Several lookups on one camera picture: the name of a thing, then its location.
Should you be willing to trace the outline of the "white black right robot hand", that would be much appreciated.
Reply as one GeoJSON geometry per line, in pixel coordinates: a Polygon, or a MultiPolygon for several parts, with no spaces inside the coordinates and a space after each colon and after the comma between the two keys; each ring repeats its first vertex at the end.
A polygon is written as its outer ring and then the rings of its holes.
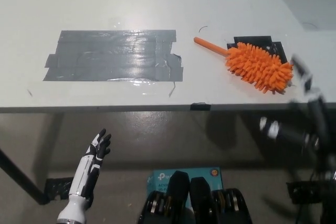
{"type": "Polygon", "coordinates": [[[301,131],[266,117],[260,118],[259,130],[273,140],[282,138],[303,145],[313,142],[317,149],[324,151],[330,147],[331,137],[323,95],[319,88],[312,86],[312,74],[297,55],[292,55],[291,64],[299,75],[304,97],[307,99],[313,130],[301,131]]]}

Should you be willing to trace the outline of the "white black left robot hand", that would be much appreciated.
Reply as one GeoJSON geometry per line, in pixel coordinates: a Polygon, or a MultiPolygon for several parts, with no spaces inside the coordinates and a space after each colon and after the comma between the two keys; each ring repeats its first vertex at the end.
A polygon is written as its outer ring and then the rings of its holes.
{"type": "Polygon", "coordinates": [[[81,158],[69,190],[69,200],[60,212],[57,223],[86,223],[86,211],[93,202],[103,159],[110,153],[111,134],[102,129],[92,140],[81,158]]]}

